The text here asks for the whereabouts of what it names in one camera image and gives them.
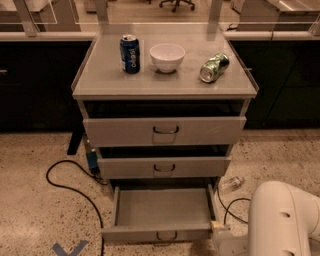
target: ceramic bowl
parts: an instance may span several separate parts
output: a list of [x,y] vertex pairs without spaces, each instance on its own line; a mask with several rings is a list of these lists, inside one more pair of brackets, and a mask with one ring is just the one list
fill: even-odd
[[150,49],[152,63],[162,73],[171,73],[176,70],[185,54],[185,50],[176,44],[158,44]]

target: electrical cable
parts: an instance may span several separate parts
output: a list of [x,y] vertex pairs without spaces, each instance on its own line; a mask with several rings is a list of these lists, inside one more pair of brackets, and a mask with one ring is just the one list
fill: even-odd
[[[79,191],[79,190],[77,190],[77,189],[75,189],[75,188],[68,187],[68,186],[64,186],[64,185],[59,185],[59,184],[56,184],[56,183],[54,183],[54,182],[52,182],[52,181],[50,180],[49,174],[50,174],[51,170],[52,170],[54,167],[56,167],[57,165],[61,164],[61,163],[72,163],[72,164],[78,166],[87,176],[89,176],[90,178],[93,178],[93,179],[96,180],[97,182],[98,182],[98,180],[100,180],[100,178],[97,178],[97,177],[95,177],[95,176],[91,176],[90,174],[88,174],[88,173],[84,170],[84,168],[83,168],[81,165],[79,165],[77,162],[72,161],[72,160],[61,160],[61,161],[58,161],[58,162],[54,163],[53,165],[51,165],[51,166],[49,167],[49,169],[47,170],[47,173],[46,173],[46,179],[47,179],[47,181],[48,181],[48,183],[49,183],[50,185],[52,185],[52,186],[54,186],[54,187],[64,188],[64,189],[68,189],[68,190],[74,191],[74,192],[80,194],[81,196],[83,196],[85,199],[87,199],[87,200],[89,201],[89,203],[90,203],[90,204],[93,206],[93,208],[95,209],[95,211],[96,211],[96,213],[97,213],[97,215],[98,215],[98,218],[99,218],[100,227],[101,227],[101,229],[102,229],[102,228],[103,228],[103,221],[102,221],[101,214],[100,214],[97,206],[95,205],[95,203],[94,203],[86,194],[84,194],[83,192],[81,192],[81,191]],[[104,255],[104,239],[103,239],[103,237],[101,237],[101,252],[100,252],[100,255],[101,255],[101,256]]]
[[248,224],[247,221],[239,218],[238,216],[236,216],[236,215],[234,215],[232,212],[230,212],[230,211],[229,211],[229,208],[231,207],[231,205],[232,205],[234,202],[241,201],[241,200],[251,201],[250,199],[248,199],[248,198],[238,198],[238,199],[233,200],[233,201],[228,205],[228,207],[226,207],[226,206],[224,205],[224,203],[222,202],[222,200],[221,200],[219,188],[217,188],[217,195],[218,195],[218,199],[219,199],[222,207],[223,207],[223,208],[225,209],[225,211],[226,211],[226,213],[225,213],[225,215],[224,215],[224,224],[226,224],[226,219],[227,219],[228,213],[229,213],[233,218],[235,218],[236,220],[238,220],[238,221],[240,221],[240,222],[242,222],[242,223],[244,223],[244,224]]

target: floor marking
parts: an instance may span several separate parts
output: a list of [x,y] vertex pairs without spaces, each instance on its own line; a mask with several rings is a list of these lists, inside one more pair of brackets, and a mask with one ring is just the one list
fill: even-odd
[[82,249],[87,245],[88,241],[86,240],[81,240],[80,243],[77,245],[77,247],[73,250],[72,253],[67,254],[63,248],[61,247],[60,244],[55,243],[52,246],[52,249],[54,250],[54,252],[58,255],[58,256],[77,256]]

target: drawer pull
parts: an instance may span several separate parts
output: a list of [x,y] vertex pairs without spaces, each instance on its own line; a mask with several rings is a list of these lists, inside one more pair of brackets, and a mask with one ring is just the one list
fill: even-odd
[[153,132],[158,134],[176,134],[179,132],[179,126],[176,126],[175,130],[159,130],[157,127],[153,126]]
[[169,235],[171,235],[170,233],[172,232],[157,232],[157,239],[159,241],[174,241],[177,239],[178,237],[178,232],[174,231],[174,234],[172,234],[172,236],[170,237]]
[[157,167],[156,164],[154,164],[154,165],[153,165],[153,169],[154,169],[156,172],[172,172],[172,171],[174,171],[174,169],[176,169],[176,165],[173,164],[172,167],[171,167],[171,169],[160,169],[160,168]]
[[4,68],[0,68],[0,76],[8,75],[8,70]]

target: open drawer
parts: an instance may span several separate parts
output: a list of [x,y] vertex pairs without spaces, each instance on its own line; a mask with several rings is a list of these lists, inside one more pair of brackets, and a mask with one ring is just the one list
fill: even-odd
[[211,184],[153,189],[117,186],[112,224],[102,230],[102,235],[106,242],[210,239],[213,207]]

